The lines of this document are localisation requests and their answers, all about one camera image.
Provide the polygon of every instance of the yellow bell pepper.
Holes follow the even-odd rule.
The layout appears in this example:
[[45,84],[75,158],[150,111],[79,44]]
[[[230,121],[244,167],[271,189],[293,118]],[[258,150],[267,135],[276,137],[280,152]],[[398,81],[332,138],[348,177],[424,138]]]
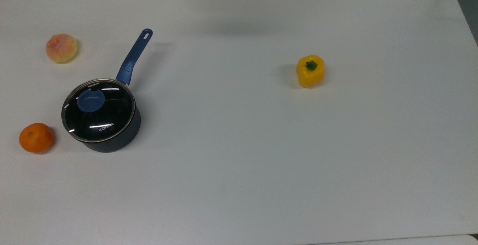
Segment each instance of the yellow bell pepper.
[[303,87],[311,87],[322,82],[326,74],[324,60],[312,55],[301,58],[297,63],[297,77]]

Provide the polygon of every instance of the green stem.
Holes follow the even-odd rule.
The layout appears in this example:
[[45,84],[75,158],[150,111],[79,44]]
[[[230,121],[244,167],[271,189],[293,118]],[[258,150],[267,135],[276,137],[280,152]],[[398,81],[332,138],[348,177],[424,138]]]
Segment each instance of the green stem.
[[314,60],[305,63],[308,70],[315,70],[317,68],[317,63]]

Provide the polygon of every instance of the pot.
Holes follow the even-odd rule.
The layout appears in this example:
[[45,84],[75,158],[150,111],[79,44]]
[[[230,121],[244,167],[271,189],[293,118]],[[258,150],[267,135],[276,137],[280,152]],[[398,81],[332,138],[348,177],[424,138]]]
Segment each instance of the pot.
[[128,85],[133,67],[151,36],[151,29],[142,31],[115,80],[89,80],[68,95],[61,117],[70,136],[102,153],[117,151],[135,138],[141,114]]

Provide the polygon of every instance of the tangerine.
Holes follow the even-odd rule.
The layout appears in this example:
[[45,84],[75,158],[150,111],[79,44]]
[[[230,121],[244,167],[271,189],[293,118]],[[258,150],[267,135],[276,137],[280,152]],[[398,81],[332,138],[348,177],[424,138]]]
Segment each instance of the tangerine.
[[45,153],[55,142],[55,134],[46,124],[36,122],[23,129],[19,142],[27,152]]

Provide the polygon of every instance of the pan handle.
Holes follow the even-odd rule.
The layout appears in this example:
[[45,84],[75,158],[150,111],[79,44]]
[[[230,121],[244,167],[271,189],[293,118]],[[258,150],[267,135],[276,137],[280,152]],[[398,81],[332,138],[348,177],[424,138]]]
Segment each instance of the pan handle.
[[133,67],[138,58],[140,57],[141,53],[145,49],[146,45],[148,44],[149,40],[151,39],[151,36],[151,29],[147,28],[143,30],[143,32],[141,32],[139,38],[134,43],[133,48],[131,48],[131,51],[124,59],[123,64],[119,69],[118,75],[116,75],[116,80],[126,85],[130,84],[131,75],[133,74]]

